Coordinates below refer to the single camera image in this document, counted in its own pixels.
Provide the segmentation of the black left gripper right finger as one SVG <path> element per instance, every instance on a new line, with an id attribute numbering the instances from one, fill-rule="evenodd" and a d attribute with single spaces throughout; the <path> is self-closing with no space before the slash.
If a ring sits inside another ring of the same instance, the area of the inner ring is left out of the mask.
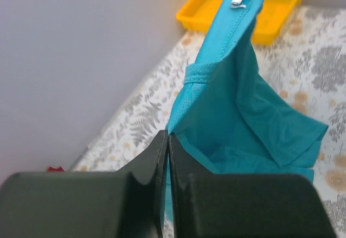
<path id="1" fill-rule="evenodd" d="M 313 185 L 295 174 L 214 174 L 168 140 L 176 237 L 335 237 Z"/>

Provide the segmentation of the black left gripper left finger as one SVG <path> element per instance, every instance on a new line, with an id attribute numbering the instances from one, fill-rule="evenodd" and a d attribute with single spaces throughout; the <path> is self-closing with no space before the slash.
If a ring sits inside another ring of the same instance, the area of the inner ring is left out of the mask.
<path id="1" fill-rule="evenodd" d="M 117 171 L 20 172 L 1 185 L 1 237 L 162 237 L 168 133 Z"/>

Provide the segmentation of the teal t-shirt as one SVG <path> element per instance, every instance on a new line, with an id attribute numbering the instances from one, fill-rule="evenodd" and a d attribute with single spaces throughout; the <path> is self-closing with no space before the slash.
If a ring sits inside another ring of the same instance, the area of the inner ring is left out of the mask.
<path id="1" fill-rule="evenodd" d="M 298 174 L 313 166 L 327 125 L 288 105 L 259 75 L 251 36 L 264 0 L 232 8 L 223 0 L 183 88 L 167 131 L 217 174 Z"/>

